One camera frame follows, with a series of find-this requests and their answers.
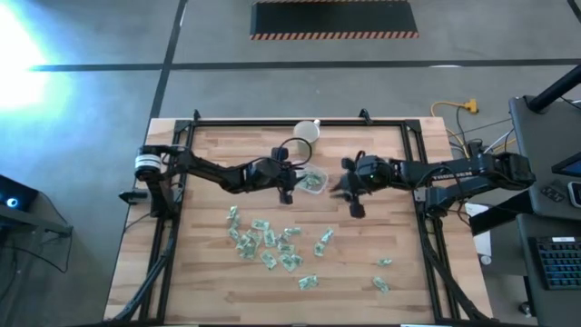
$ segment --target desk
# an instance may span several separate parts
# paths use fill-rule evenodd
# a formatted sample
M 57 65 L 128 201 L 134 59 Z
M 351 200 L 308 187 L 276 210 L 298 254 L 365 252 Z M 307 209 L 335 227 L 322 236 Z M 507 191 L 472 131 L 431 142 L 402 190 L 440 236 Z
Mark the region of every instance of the desk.
M 420 118 L 431 162 L 452 158 L 441 118 Z M 174 119 L 154 119 L 148 144 L 170 144 Z M 218 164 L 234 165 L 269 155 L 273 146 L 291 137 L 289 127 L 197 127 L 193 150 Z M 296 153 L 290 148 L 290 159 Z M 404 158 L 402 137 L 393 127 L 321 127 L 310 163 L 323 168 L 336 183 L 343 172 L 340 159 L 358 150 L 383 157 Z M 216 184 L 189 177 L 173 263 L 166 323 L 397 323 L 433 322 L 426 273 L 419 246 L 416 216 L 407 192 L 394 189 L 365 197 L 367 217 L 356 220 L 346 203 L 294 194 L 293 205 L 279 204 L 276 190 L 233 195 Z M 281 266 L 268 271 L 260 259 L 243 261 L 227 235 L 225 216 L 237 204 L 241 231 L 253 218 L 268 219 L 275 232 L 300 226 L 293 238 L 305 263 L 293 273 Z M 149 211 L 132 207 L 127 222 Z M 155 222 L 143 220 L 123 237 L 104 317 L 115 316 L 131 299 L 146 273 Z M 335 230 L 325 256 L 316 258 L 313 244 L 327 227 Z M 470 230 L 454 216 L 444 223 L 448 257 L 459 285 L 476 306 L 491 315 L 487 291 Z M 390 257 L 393 264 L 375 262 Z M 316 273 L 320 285 L 300 291 L 298 280 Z M 392 291 L 378 292 L 371 279 L 383 277 Z M 153 307 L 156 308 L 153 290 Z M 440 291 L 444 306 L 445 293 Z

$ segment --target white cup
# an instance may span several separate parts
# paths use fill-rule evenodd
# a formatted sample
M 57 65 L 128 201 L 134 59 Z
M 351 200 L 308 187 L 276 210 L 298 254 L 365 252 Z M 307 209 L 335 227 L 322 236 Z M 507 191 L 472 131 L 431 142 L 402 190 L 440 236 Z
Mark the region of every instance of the white cup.
M 315 153 L 315 143 L 319 140 L 320 136 L 320 120 L 315 119 L 312 121 L 302 121 L 294 126 L 293 135 L 294 137 L 300 137 L 305 139 L 310 144 L 313 154 Z M 297 141 L 299 147 L 299 155 L 307 158 L 309 156 L 309 146 L 303 141 Z

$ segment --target paper money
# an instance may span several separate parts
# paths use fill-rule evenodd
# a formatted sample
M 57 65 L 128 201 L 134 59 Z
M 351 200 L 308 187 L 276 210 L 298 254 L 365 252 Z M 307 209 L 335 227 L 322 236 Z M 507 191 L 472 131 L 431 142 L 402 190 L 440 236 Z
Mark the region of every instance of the paper money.
M 323 184 L 324 178 L 314 172 L 306 172 L 304 178 L 299 182 L 300 185 L 309 190 L 317 189 L 319 185 Z
M 228 216 L 226 217 L 230 221 L 230 228 L 236 229 L 240 226 L 240 215 L 238 214 L 238 206 L 234 205 L 230 207 Z
M 294 263 L 297 265 L 297 267 L 301 267 L 302 266 L 302 257 L 296 253 L 293 253 L 290 258 L 294 261 Z
M 385 281 L 383 281 L 383 279 L 381 279 L 381 277 L 373 277 L 373 284 L 379 288 L 382 293 L 385 294 L 389 292 L 388 285 L 385 283 Z
M 253 241 L 250 241 L 242 249 L 242 251 L 240 253 L 240 257 L 242 259 L 251 259 L 251 260 L 253 260 L 254 257 L 256 256 L 256 251 L 257 250 L 258 250 L 258 244 L 255 243 L 255 242 L 253 242 Z
M 316 242 L 315 243 L 315 255 L 323 256 L 323 251 L 325 251 L 325 244 Z
M 282 233 L 279 234 L 279 236 L 276 237 L 276 242 L 277 243 L 288 243 L 289 242 L 289 235 Z
M 238 231 L 236 231 L 234 228 L 230 228 L 228 230 L 228 235 L 230 235 L 230 237 L 235 241 L 238 242 L 238 240 L 240 239 L 240 235 L 238 234 Z
M 299 279 L 299 287 L 301 291 L 308 290 L 319 285 L 319 280 L 317 275 L 307 276 L 305 278 Z
M 294 245 L 292 244 L 284 244 L 279 243 L 279 252 L 286 253 L 286 254 L 293 254 L 294 253 Z
M 259 233 L 253 232 L 252 230 L 248 230 L 248 232 L 246 232 L 246 236 L 250 237 L 256 243 L 261 242 L 261 235 Z
M 276 236 L 274 236 L 273 230 L 267 230 L 264 232 L 264 245 L 266 245 L 266 247 L 276 246 Z
M 251 240 L 252 238 L 250 238 L 247 234 L 243 234 L 238 239 L 238 243 L 236 244 L 236 250 L 242 250 L 244 246 L 246 246 L 248 242 L 250 242 Z
M 238 216 L 238 205 L 233 205 L 230 207 L 230 211 L 228 212 L 226 219 L 233 220 L 236 218 L 236 216 Z
M 240 216 L 237 215 L 234 219 L 230 220 L 230 228 L 237 229 L 240 227 Z
M 297 264 L 292 260 L 292 257 L 288 254 L 283 254 L 279 258 L 279 261 L 282 263 L 284 269 L 286 269 L 289 273 L 292 273 L 295 269 L 297 269 Z
M 385 267 L 390 265 L 392 262 L 392 260 L 390 258 L 385 258 L 385 259 L 379 259 L 378 260 L 378 266 L 379 267 Z
M 271 224 L 265 220 L 261 219 L 254 219 L 252 220 L 252 228 L 260 230 L 260 231 L 267 231 Z
M 284 233 L 287 236 L 300 235 L 300 227 L 285 228 Z
M 333 236 L 335 232 L 333 232 L 332 228 L 327 228 L 327 232 L 320 238 L 320 241 L 327 244 L 330 241 L 330 238 Z
M 261 253 L 261 259 L 262 262 L 266 264 L 266 268 L 268 268 L 269 270 L 274 269 L 274 267 L 277 264 L 276 259 L 274 258 L 274 256 L 272 256 L 271 252 L 268 250 L 265 250 L 263 253 Z

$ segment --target black floor mat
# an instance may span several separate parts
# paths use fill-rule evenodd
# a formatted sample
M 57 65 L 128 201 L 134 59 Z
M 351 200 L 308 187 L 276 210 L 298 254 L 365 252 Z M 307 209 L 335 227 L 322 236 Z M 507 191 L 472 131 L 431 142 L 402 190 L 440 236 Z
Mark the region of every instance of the black floor mat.
M 252 40 L 417 37 L 406 0 L 266 0 L 252 6 Z

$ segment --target keyboard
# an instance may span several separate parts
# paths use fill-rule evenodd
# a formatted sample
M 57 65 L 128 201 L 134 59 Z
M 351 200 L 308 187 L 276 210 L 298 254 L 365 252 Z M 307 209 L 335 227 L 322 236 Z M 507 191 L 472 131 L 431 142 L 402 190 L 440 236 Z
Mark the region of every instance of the keyboard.
M 581 237 L 537 237 L 529 241 L 548 290 L 581 290 Z

